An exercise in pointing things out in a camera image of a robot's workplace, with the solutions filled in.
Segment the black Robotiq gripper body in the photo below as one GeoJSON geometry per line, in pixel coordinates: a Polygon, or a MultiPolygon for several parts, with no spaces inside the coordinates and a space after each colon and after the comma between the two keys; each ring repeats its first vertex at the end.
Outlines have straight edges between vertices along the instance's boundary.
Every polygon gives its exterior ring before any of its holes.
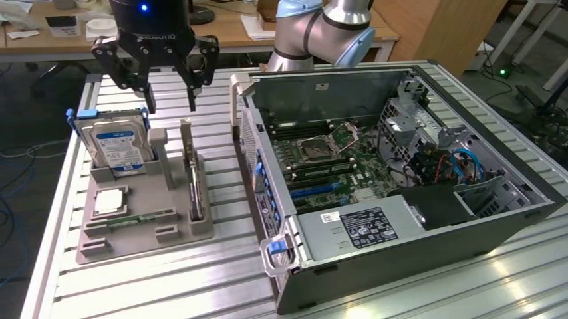
{"type": "Polygon", "coordinates": [[[117,45],[151,67],[175,66],[195,46],[187,1],[111,1],[117,45]]]}

